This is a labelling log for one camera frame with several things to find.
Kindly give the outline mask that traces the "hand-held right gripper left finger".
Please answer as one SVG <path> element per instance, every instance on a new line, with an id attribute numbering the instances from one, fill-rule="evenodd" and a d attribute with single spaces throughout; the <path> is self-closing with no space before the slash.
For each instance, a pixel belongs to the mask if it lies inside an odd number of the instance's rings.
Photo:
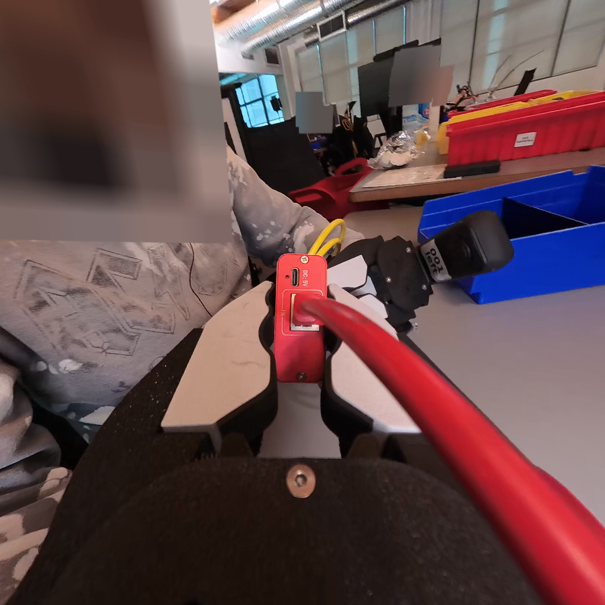
<path id="1" fill-rule="evenodd" d="M 260 334 L 273 286 L 261 283 L 206 323 L 161 421 L 165 433 L 206 433 L 219 450 L 228 420 L 269 388 L 271 354 Z"/>

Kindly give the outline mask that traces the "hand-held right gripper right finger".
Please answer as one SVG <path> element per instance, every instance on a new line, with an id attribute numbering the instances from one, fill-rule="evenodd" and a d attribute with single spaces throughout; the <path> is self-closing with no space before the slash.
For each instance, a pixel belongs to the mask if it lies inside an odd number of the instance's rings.
<path id="1" fill-rule="evenodd" d="M 380 445 L 390 435 L 421 433 L 388 389 L 341 339 L 327 358 L 321 413 L 326 426 L 337 435 L 343 456 L 363 433 L 377 435 Z"/>

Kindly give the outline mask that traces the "red ethernet splitter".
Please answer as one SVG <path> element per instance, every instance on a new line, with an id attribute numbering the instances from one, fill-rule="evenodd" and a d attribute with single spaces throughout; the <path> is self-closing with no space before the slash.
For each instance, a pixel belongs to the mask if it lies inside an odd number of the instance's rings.
<path id="1" fill-rule="evenodd" d="M 274 356 L 282 383 L 318 383 L 325 364 L 324 325 L 302 307 L 327 298 L 327 262 L 319 255 L 287 253 L 276 266 Z"/>

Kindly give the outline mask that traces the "blue plastic bin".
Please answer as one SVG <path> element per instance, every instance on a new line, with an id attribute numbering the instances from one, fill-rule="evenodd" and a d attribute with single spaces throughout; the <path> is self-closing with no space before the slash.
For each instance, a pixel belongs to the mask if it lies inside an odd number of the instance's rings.
<path id="1" fill-rule="evenodd" d="M 586 226 L 511 240 L 512 261 L 495 272 L 458 280 L 477 304 L 604 284 L 604 167 L 558 172 L 427 201 L 418 227 L 424 244 L 478 210 L 500 217 L 503 198 L 573 218 Z"/>

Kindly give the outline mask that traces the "person's left forearm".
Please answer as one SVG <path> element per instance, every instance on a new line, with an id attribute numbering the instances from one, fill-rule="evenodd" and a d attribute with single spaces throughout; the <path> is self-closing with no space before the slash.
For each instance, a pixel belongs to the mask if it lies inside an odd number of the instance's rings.
<path id="1" fill-rule="evenodd" d="M 308 253 L 329 221 L 269 187 L 230 147 L 226 152 L 236 265 L 254 258 L 274 267 L 283 254 Z"/>

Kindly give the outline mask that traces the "red plastic chair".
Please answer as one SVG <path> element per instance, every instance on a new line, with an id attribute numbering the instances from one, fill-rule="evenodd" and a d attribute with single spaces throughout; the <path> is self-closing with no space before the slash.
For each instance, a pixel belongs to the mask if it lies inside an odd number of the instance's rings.
<path id="1" fill-rule="evenodd" d="M 371 172 L 367 159 L 356 158 L 342 164 L 334 176 L 292 191 L 288 196 L 299 205 L 321 214 L 329 222 L 363 210 L 388 209 L 389 202 L 386 200 L 352 202 L 349 199 L 352 187 Z"/>

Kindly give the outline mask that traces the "wooden table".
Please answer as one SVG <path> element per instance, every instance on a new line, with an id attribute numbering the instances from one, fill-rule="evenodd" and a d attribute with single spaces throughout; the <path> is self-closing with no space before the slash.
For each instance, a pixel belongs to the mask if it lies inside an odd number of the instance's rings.
<path id="1" fill-rule="evenodd" d="M 501 164 L 498 172 L 460 178 L 443 177 L 443 159 L 445 156 L 430 150 L 427 156 L 407 168 L 375 170 L 352 187 L 349 200 L 365 203 L 447 196 L 557 172 L 582 173 L 592 165 L 604 165 L 604 148 L 509 160 Z"/>

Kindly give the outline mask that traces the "crumpled aluminium foil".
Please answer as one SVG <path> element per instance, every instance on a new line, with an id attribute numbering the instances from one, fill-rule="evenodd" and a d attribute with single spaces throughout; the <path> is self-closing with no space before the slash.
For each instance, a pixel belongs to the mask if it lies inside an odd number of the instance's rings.
<path id="1" fill-rule="evenodd" d="M 408 166 L 422 154 L 417 132 L 400 131 L 385 141 L 375 157 L 368 159 L 368 166 L 372 170 L 397 170 Z"/>

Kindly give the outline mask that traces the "person's grey patterned sweatshirt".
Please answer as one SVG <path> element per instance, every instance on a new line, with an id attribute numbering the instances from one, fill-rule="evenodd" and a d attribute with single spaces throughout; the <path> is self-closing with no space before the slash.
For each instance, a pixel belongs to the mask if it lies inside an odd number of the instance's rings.
<path id="1" fill-rule="evenodd" d="M 72 477 L 34 405 L 90 443 L 192 329 L 249 289 L 231 244 L 1 241 L 1 604 Z"/>

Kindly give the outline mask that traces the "yellow plastic bin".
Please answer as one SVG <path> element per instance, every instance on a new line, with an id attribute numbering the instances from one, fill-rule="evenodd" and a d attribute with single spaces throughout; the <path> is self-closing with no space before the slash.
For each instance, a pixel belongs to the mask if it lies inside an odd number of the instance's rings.
<path id="1" fill-rule="evenodd" d="M 527 103 L 509 104 L 509 105 L 504 105 L 502 107 L 495 107 L 495 108 L 491 108 L 491 109 L 487 109 L 487 110 L 478 110 L 478 111 L 473 111 L 469 114 L 458 115 L 456 117 L 453 117 L 449 121 L 443 121 L 440 124 L 439 130 L 437 132 L 437 137 L 435 140 L 435 144 L 438 148 L 438 153 L 440 155 L 446 155 L 448 153 L 449 138 L 447 135 L 447 123 L 449 123 L 449 122 L 453 122 L 453 123 L 463 122 L 465 120 L 474 119 L 477 117 L 479 117 L 479 118 L 487 117 L 487 116 L 500 114 L 500 113 L 507 112 L 507 111 L 518 110 L 518 109 L 531 107 L 534 105 L 541 105 L 541 104 L 545 104 L 545 103 L 549 103 L 549 102 L 565 101 L 567 99 L 572 99 L 574 97 L 579 97 L 579 96 L 583 96 L 583 95 L 591 95 L 591 94 L 595 94 L 598 92 L 599 91 L 595 90 L 595 89 L 594 90 L 588 90 L 588 89 L 569 90 L 569 91 L 565 91 L 565 92 L 557 91 L 557 94 L 555 94 L 555 95 L 551 95 L 549 97 L 544 97 L 544 98 L 537 99 L 537 100 L 527 102 Z"/>

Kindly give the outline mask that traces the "black bin divider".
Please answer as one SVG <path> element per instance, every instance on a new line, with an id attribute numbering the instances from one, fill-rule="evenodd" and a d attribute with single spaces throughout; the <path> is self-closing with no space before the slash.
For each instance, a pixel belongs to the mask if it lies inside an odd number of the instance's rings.
<path id="1" fill-rule="evenodd" d="M 576 219 L 535 208 L 509 198 L 503 198 L 502 200 L 500 218 L 510 240 L 587 225 Z"/>

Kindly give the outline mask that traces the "blue white package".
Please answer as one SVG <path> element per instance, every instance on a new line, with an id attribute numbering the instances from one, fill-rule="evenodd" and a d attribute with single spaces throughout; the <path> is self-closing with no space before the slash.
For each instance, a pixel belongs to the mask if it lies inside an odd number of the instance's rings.
<path id="1" fill-rule="evenodd" d="M 432 103 L 414 103 L 402 106 L 402 129 L 418 130 L 423 126 L 438 128 L 442 107 Z"/>

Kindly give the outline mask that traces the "black flat panel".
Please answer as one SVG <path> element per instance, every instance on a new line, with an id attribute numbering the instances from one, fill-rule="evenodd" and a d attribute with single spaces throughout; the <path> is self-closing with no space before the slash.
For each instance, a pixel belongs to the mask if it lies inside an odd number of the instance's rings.
<path id="1" fill-rule="evenodd" d="M 378 115 L 390 118 L 400 110 L 389 105 L 391 72 L 395 69 L 395 99 L 410 100 L 419 89 L 419 59 L 414 58 L 412 48 L 419 46 L 415 40 L 388 49 L 374 56 L 373 60 L 358 68 L 360 112 L 363 117 Z"/>

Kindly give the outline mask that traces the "red plastic bin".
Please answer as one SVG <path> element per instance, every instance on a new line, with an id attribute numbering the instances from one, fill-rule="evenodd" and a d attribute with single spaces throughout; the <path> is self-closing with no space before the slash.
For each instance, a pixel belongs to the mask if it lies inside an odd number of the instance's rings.
<path id="1" fill-rule="evenodd" d="M 448 166 L 506 162 L 604 146 L 604 92 L 450 120 Z"/>
<path id="2" fill-rule="evenodd" d="M 463 114 L 469 114 L 473 111 L 487 110 L 495 107 L 502 107 L 504 105 L 515 104 L 515 103 L 527 103 L 540 98 L 549 97 L 557 94 L 554 89 L 541 89 L 532 93 L 525 93 L 523 95 L 515 95 L 511 97 L 505 97 L 502 99 L 495 99 L 494 101 L 475 103 L 474 105 L 465 105 L 464 107 L 458 107 L 447 112 L 447 117 L 444 121 L 449 121 L 453 117 Z"/>

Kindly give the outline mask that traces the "silver ventilation duct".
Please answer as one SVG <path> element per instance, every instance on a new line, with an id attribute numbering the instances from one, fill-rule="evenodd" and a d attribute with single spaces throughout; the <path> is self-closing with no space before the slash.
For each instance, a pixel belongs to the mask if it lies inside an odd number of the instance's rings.
<path id="1" fill-rule="evenodd" d="M 219 47 L 239 45 L 243 57 L 314 28 L 311 41 L 328 39 L 406 1 L 258 1 L 214 26 Z"/>

